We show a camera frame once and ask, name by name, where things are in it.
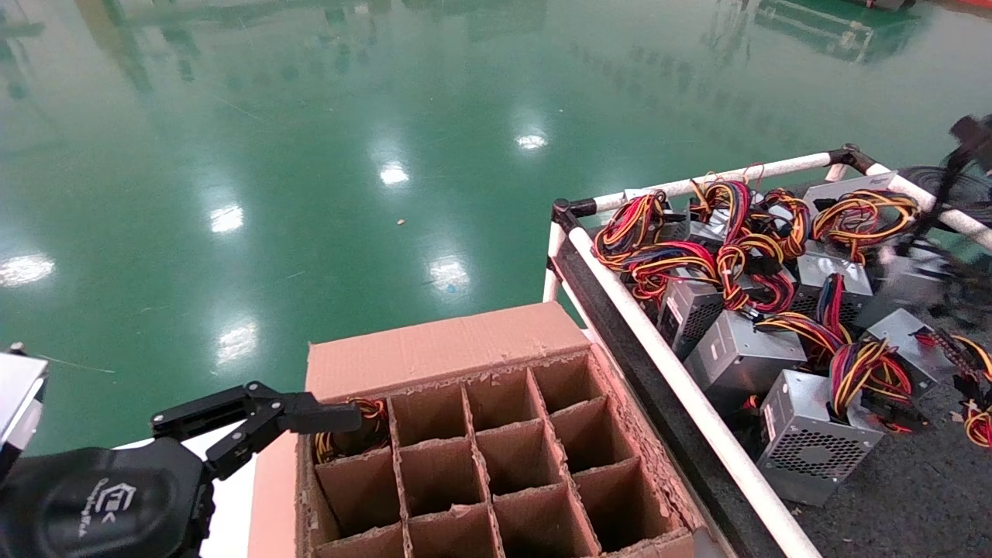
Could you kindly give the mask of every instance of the logo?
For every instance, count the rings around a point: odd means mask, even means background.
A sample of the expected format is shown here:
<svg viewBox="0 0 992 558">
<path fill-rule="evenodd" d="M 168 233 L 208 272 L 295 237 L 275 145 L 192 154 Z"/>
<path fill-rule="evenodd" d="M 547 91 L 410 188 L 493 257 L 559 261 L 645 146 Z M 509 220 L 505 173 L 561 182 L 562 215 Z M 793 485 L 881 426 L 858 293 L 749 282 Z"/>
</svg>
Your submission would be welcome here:
<svg viewBox="0 0 992 558">
<path fill-rule="evenodd" d="M 125 483 L 104 488 L 109 484 L 110 479 L 100 479 L 89 493 L 89 497 L 86 499 L 86 506 L 83 507 L 82 512 L 79 514 L 79 538 L 86 536 L 94 514 L 103 514 L 103 517 L 100 518 L 100 523 L 115 523 L 117 522 L 117 515 L 115 514 L 121 511 L 127 511 L 131 507 L 131 500 L 134 499 L 134 494 L 138 489 Z"/>
</svg>

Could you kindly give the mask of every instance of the computer power supply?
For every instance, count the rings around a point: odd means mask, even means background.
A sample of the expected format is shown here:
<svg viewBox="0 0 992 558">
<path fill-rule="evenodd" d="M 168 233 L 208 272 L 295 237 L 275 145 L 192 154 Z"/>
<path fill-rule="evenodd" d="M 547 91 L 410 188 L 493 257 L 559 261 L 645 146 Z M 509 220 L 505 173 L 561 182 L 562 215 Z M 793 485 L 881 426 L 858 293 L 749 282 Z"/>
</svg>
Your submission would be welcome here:
<svg viewBox="0 0 992 558">
<path fill-rule="evenodd" d="M 690 220 L 685 240 L 699 244 L 710 252 L 715 252 L 726 241 L 727 220 L 729 219 L 730 212 L 727 209 L 715 209 L 713 214 L 709 216 L 708 222 Z"/>
<path fill-rule="evenodd" d="M 813 318 L 823 283 L 833 273 L 844 277 L 844 292 L 840 297 L 840 323 L 847 328 L 855 325 L 861 309 L 872 299 L 871 284 L 863 265 L 846 260 L 820 242 L 808 240 L 806 254 L 796 258 L 796 296 L 790 312 Z"/>
<path fill-rule="evenodd" d="M 724 310 L 685 359 L 685 370 L 726 416 L 749 396 L 767 393 L 783 368 L 804 361 L 795 333 L 758 332 L 747 318 Z"/>
<path fill-rule="evenodd" d="M 932 251 L 913 247 L 900 256 L 894 246 L 879 250 L 882 277 L 875 281 L 876 296 L 865 305 L 856 324 L 868 328 L 900 308 L 927 310 L 943 302 L 947 260 Z"/>
<path fill-rule="evenodd" d="M 692 275 L 683 269 L 673 275 L 683 279 L 669 281 L 658 314 L 658 332 L 683 360 L 720 315 L 723 294 L 708 283 L 688 280 Z"/>
<path fill-rule="evenodd" d="M 923 343 L 917 337 L 917 334 L 932 331 L 916 316 L 900 308 L 864 334 L 866 340 L 889 340 L 889 346 L 896 350 L 896 361 L 913 382 L 913 397 L 923 396 L 957 371 L 940 347 Z"/>
<path fill-rule="evenodd" d="M 761 405 L 757 467 L 782 499 L 822 506 L 885 436 L 855 400 L 848 424 L 830 421 L 829 378 L 783 370 Z"/>
<path fill-rule="evenodd" d="M 844 194 L 850 194 L 855 190 L 888 190 L 898 174 L 892 171 L 882 175 L 858 177 L 810 187 L 803 195 L 803 201 L 809 206 L 809 218 L 816 217 L 822 209 L 825 209 L 823 201 L 836 201 Z"/>
</svg>

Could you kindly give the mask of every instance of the cardboard flap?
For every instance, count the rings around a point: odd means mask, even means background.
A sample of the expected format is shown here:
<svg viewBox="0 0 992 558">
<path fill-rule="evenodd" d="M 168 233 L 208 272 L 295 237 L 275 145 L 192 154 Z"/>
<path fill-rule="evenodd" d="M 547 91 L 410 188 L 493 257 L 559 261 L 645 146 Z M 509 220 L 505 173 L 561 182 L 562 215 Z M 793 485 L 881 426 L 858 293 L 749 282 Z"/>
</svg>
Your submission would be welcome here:
<svg viewBox="0 0 992 558">
<path fill-rule="evenodd" d="M 558 303 L 533 304 L 311 345 L 307 391 L 340 400 L 588 345 Z"/>
</svg>

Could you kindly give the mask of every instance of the label sticker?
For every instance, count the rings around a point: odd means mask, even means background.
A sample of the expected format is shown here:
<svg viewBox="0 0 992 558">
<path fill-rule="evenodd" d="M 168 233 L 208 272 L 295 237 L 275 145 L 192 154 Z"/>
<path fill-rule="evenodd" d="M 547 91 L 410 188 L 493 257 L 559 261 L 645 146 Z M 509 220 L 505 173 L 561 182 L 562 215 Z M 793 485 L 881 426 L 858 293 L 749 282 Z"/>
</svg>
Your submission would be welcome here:
<svg viewBox="0 0 992 558">
<path fill-rule="evenodd" d="M 768 428 L 768 440 L 775 440 L 775 416 L 772 415 L 772 406 L 765 405 L 765 426 Z"/>
<path fill-rule="evenodd" d="M 676 322 L 682 324 L 682 314 L 679 313 L 679 307 L 676 305 L 676 301 L 672 300 L 672 297 L 665 299 L 665 304 L 668 305 L 669 310 L 672 311 L 672 315 L 675 316 Z"/>
</svg>

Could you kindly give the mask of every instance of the white metal frame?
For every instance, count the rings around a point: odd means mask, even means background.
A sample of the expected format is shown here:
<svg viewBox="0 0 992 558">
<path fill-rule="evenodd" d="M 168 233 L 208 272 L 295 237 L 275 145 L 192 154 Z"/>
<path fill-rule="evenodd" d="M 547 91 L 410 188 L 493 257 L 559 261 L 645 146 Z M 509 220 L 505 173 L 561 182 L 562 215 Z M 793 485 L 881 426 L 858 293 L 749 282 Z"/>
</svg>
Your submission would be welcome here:
<svg viewBox="0 0 992 558">
<path fill-rule="evenodd" d="M 826 179 L 836 182 L 843 178 L 846 165 L 831 165 L 828 153 L 817 153 L 796 159 L 787 159 L 776 163 L 751 166 L 721 173 L 724 176 L 746 176 L 749 179 L 759 177 L 781 176 L 799 171 L 829 167 Z M 874 164 L 867 169 L 867 175 L 878 175 L 890 172 L 881 164 Z M 686 179 L 651 186 L 641 190 L 628 190 L 618 194 L 595 198 L 596 212 L 614 211 L 631 198 L 636 198 L 649 191 L 663 190 L 669 196 L 679 196 L 692 191 L 691 180 L 701 182 L 705 177 Z M 929 209 L 934 197 L 917 185 L 902 177 L 897 177 L 889 188 L 914 198 L 921 209 Z M 992 230 L 961 211 L 945 211 L 940 220 L 958 232 L 966 234 L 977 243 L 992 250 Z M 661 376 L 672 388 L 673 393 L 685 407 L 688 415 L 709 443 L 717 458 L 726 468 L 727 473 L 740 487 L 741 492 L 754 507 L 755 512 L 768 528 L 772 537 L 782 547 L 789 558 L 821 558 L 819 552 L 809 541 L 806 533 L 796 523 L 796 519 L 786 509 L 785 505 L 765 481 L 764 476 L 754 466 L 754 463 L 744 452 L 723 420 L 706 400 L 705 395 L 685 371 L 685 367 L 662 339 L 655 325 L 641 310 L 634 298 L 621 283 L 619 277 L 604 267 L 592 255 L 592 239 L 584 228 L 578 226 L 567 234 L 585 265 L 595 276 L 600 286 L 630 327 L 638 342 L 644 347 Z M 565 232 L 555 222 L 552 222 L 551 238 L 548 243 L 548 256 L 555 258 L 561 245 L 565 242 Z M 549 270 L 545 276 L 544 301 L 555 300 L 558 287 L 562 286 L 556 274 Z M 593 328 L 586 318 L 586 311 L 576 299 L 567 284 L 563 285 L 565 293 L 575 305 L 586 324 Z"/>
</svg>

